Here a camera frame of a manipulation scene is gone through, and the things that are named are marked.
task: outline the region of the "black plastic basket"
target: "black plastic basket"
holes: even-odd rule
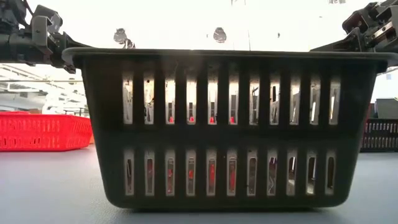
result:
[[[84,48],[63,57],[82,70],[108,200],[199,209],[343,203],[376,75],[397,59]]]
[[[385,151],[398,151],[398,119],[368,119],[361,139],[361,152]]]

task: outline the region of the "red basket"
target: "red basket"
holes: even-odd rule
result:
[[[1,151],[67,151],[87,147],[90,119],[72,115],[0,113]]]

